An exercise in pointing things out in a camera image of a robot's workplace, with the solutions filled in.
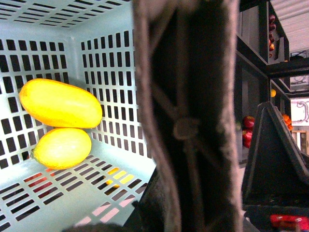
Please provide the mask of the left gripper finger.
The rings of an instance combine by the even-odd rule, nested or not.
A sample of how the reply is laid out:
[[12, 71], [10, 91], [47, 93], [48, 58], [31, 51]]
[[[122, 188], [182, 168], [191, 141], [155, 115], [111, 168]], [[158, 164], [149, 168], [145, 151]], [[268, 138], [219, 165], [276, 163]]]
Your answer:
[[270, 102], [257, 107], [242, 182], [245, 211], [270, 208], [309, 211], [309, 162], [297, 147], [280, 111]]

